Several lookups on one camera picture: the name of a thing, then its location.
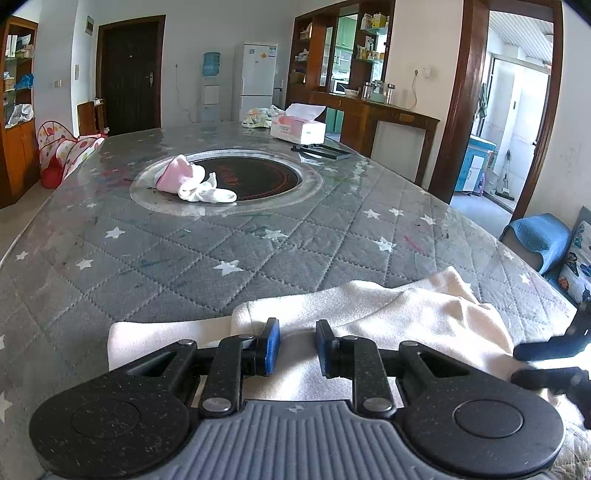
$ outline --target white cloth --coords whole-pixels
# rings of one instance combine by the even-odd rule
[[[205,178],[205,168],[193,165],[184,155],[175,157],[156,172],[154,185],[161,192],[175,193],[187,202],[233,203],[236,193],[218,189],[215,173]]]
[[[246,379],[245,398],[351,398],[349,380],[321,375],[314,345],[319,319],[327,319],[336,336],[370,338],[387,349],[416,340],[504,380],[524,367],[512,357],[511,338],[499,313],[490,304],[478,303],[453,267],[398,288],[352,281],[311,294],[249,301],[231,317],[115,323],[109,332],[109,367],[125,365],[181,338],[192,338],[203,347],[229,335],[260,333],[269,317],[278,318],[281,327],[277,369],[270,378]],[[396,398],[396,389],[392,391]]]

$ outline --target white wall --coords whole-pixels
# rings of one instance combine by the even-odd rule
[[[13,13],[16,17],[26,18],[35,23],[39,23],[39,17],[41,15],[41,5],[43,0],[29,0],[24,3],[21,8]]]
[[[552,213],[573,226],[591,207],[591,27],[564,5],[564,59],[550,146],[527,215]]]
[[[35,42],[35,82],[33,101],[35,125],[56,120],[69,130],[72,120],[72,41],[78,0],[59,0],[60,8],[51,1],[43,2]],[[54,82],[61,80],[61,88]]]
[[[414,111],[440,120],[423,181],[424,187],[428,186],[433,173],[452,98],[462,30],[462,10],[462,0],[396,2],[386,82],[396,85],[395,103],[408,108],[414,100],[411,85],[414,70],[418,69],[418,102]],[[424,67],[431,68],[428,79],[422,75]],[[378,130],[372,158],[414,180],[423,138],[424,133],[420,130],[385,124]],[[397,164],[396,161],[396,152],[400,149],[409,151],[411,155],[404,157],[403,164]]]
[[[78,136],[78,105],[94,99],[95,79],[90,75],[90,65],[96,62],[96,53],[93,48],[96,44],[98,27],[95,25],[94,32],[91,35],[86,33],[86,18],[95,18],[96,0],[79,0],[76,11],[76,21],[74,23],[74,33],[72,42],[72,124],[75,136]],[[75,69],[79,65],[80,74],[76,80]]]
[[[223,120],[231,119],[234,51],[240,42],[277,43],[275,86],[280,87],[282,80],[286,82],[295,10],[290,0],[102,0],[95,20],[96,25],[102,25],[166,15],[161,117],[163,128],[167,128],[199,119],[203,54],[207,51],[222,54],[220,80],[222,91],[227,92],[220,96]],[[96,39],[94,44],[90,71],[93,78]]]

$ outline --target blue cushion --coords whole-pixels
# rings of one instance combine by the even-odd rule
[[[569,247],[570,229],[549,213],[511,222],[505,227],[501,240],[509,228],[515,232],[515,236],[521,245],[530,252],[536,252],[542,256],[543,263],[539,271],[540,275],[546,273],[552,266],[562,260]]]

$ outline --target wooden door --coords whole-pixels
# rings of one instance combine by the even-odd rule
[[[102,31],[100,95],[109,105],[109,135],[160,126],[160,30],[156,20]]]

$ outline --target ceiling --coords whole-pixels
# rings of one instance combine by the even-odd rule
[[[504,43],[523,48],[528,57],[552,63],[552,44],[545,35],[554,31],[550,22],[504,12],[491,12],[491,29]]]

